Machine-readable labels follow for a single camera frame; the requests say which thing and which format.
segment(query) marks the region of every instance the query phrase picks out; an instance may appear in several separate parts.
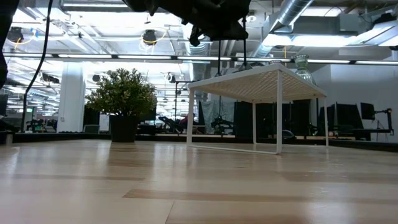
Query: table leg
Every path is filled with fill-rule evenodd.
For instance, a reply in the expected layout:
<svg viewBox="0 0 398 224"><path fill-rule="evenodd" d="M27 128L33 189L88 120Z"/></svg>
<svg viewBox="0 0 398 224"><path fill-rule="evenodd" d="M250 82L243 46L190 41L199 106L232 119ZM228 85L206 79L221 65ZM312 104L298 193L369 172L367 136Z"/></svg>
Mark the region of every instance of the table leg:
<svg viewBox="0 0 398 224"><path fill-rule="evenodd" d="M257 144L257 127L256 127L256 104L253 103L253 117L252 117L252 122L253 122L253 144Z"/></svg>
<svg viewBox="0 0 398 224"><path fill-rule="evenodd" d="M325 112L325 137L326 147L329 146L329 128L328 128L328 108L326 106L326 97L323 99L323 110Z"/></svg>
<svg viewBox="0 0 398 224"><path fill-rule="evenodd" d="M187 145L192 145L192 129L193 129L193 102L194 102L195 90L190 89L189 91L189 109L188 109L188 130L187 130Z"/></svg>
<svg viewBox="0 0 398 224"><path fill-rule="evenodd" d="M278 81L277 81L277 124L276 124L276 153L280 154L282 152L282 100L283 100L283 89L282 89L283 77L282 73L278 71Z"/></svg>

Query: black plant pot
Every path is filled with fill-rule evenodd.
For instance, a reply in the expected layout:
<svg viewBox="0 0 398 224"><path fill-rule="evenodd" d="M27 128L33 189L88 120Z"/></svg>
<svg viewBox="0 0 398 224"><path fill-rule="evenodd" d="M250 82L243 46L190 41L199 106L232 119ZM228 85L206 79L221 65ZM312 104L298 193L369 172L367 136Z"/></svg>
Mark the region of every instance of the black plant pot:
<svg viewBox="0 0 398 224"><path fill-rule="evenodd" d="M112 142L134 142L136 140L137 116L110 116Z"/></svg>

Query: green plant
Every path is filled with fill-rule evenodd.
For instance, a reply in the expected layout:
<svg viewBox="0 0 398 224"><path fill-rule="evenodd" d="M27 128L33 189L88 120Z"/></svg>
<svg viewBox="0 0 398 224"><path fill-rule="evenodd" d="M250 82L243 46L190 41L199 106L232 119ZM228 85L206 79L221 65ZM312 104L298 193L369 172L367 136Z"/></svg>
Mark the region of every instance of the green plant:
<svg viewBox="0 0 398 224"><path fill-rule="evenodd" d="M155 87L136 69L119 68L107 74L97 83L99 88L86 96L89 108L118 116L140 116L156 106Z"/></svg>

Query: white table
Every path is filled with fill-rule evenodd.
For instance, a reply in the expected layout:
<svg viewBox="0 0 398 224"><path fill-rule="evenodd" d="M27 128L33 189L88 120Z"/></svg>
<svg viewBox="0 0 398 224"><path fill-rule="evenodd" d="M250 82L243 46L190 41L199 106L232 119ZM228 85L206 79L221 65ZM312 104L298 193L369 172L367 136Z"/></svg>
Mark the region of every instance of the white table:
<svg viewBox="0 0 398 224"><path fill-rule="evenodd" d="M281 64L273 64L265 67L253 68L222 77L210 78L188 84L189 112L187 145L192 147L204 147L210 149L222 149L239 152L255 152L263 154L280 154L282 152L282 101L307 100L324 98L325 112L325 137L326 147L329 146L326 93L319 87L304 80L294 72ZM237 100L252 103L253 107L253 143L257 143L256 136L256 104L277 102L277 144L276 152L252 151L223 147L195 146L192 144L193 127L193 101L195 91L204 91L220 96L226 96Z"/></svg>

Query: wooden floor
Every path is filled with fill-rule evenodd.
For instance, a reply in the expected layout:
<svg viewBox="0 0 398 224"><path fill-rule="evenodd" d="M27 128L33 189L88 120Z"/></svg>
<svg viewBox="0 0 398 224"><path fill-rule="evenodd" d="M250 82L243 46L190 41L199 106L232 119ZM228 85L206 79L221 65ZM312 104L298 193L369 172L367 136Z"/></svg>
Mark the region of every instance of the wooden floor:
<svg viewBox="0 0 398 224"><path fill-rule="evenodd" d="M0 148L0 217L5 224L398 223L398 154L17 144Z"/></svg>

